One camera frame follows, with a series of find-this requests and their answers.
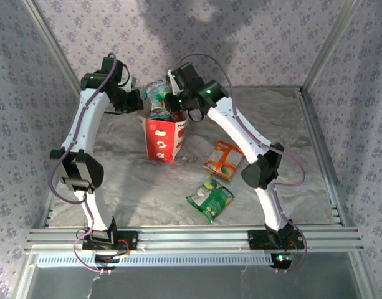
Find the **teal snack packet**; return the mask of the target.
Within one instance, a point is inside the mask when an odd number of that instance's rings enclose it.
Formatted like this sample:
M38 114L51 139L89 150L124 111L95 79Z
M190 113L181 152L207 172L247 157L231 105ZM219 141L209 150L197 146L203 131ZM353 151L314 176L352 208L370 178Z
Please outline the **teal snack packet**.
M144 96L150 104L149 119L168 119L171 113L165 107L165 96L172 92L171 84L161 78L146 86Z

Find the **red white paper bag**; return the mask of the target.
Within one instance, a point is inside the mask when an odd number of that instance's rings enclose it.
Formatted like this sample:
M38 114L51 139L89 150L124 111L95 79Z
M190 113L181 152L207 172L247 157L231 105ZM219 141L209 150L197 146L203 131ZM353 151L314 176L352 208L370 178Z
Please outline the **red white paper bag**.
M149 119L148 113L137 113L145 134L148 159L173 162L182 147L188 117L186 121L174 123L170 119Z

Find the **orange snack packet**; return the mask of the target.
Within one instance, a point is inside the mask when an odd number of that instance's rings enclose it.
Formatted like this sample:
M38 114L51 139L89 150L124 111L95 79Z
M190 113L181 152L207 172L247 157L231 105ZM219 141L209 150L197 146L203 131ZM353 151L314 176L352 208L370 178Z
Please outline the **orange snack packet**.
M237 146L218 141L203 167L231 181L243 157L243 152Z

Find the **green snack packet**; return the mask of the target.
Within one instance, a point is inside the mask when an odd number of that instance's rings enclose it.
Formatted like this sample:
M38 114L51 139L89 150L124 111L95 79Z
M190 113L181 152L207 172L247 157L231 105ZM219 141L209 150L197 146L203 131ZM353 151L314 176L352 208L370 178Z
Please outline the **green snack packet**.
M214 222L233 199L233 193L213 176L208 177L192 195L186 196L187 202L201 213L209 223Z

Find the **aluminium frame post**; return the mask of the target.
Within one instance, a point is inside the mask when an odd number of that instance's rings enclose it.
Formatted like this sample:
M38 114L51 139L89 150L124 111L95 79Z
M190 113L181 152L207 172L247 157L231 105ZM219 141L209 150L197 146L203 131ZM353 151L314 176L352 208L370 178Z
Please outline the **aluminium frame post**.
M338 41L350 23L351 18L360 7L362 2L363 0L344 0L338 15L329 30L328 35L323 41L323 44L318 51L318 54L313 61L313 64L308 71L305 80L303 81L303 84L300 88L302 95L305 95L314 86L325 64L329 60L332 52L338 44Z
M71 89L76 94L79 94L81 91L81 88L80 88L79 81L77 80L77 77L75 75L75 72L70 66L69 61L67 60L64 54L64 51L62 50L57 38L55 37L50 26L48 25L47 19L43 15L36 0L21 0L21 2L23 3L28 13L30 14L34 24L36 25L36 27L38 28L41 34L41 37L46 43L57 65L61 69L65 79L68 81Z

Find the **aluminium mounting rail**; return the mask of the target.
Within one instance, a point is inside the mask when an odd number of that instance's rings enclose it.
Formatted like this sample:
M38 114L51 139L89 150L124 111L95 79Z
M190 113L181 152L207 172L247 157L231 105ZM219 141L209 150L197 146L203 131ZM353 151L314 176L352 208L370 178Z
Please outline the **aluminium mounting rail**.
M210 253L246 252L251 250L249 230L266 230L259 225L151 226L122 227L120 231L137 231L136 252L142 253ZM340 225L302 225L298 230L305 249L310 252L352 252L363 250L356 227ZM53 227L30 231L26 252L68 252L79 230L76 227Z

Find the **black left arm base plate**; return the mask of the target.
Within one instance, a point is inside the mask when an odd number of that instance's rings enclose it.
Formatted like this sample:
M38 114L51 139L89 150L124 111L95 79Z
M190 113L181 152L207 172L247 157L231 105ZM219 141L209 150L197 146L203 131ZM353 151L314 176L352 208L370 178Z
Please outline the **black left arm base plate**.
M137 231L93 231L84 238L83 250L111 250L128 251L136 250L138 243Z

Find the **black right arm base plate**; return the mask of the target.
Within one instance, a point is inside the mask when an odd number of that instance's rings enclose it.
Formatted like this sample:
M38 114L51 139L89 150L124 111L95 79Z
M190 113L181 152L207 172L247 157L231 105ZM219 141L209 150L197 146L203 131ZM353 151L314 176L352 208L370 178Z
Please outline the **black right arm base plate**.
M249 248L252 250L304 249L303 238L297 230L275 232L268 230L249 230Z

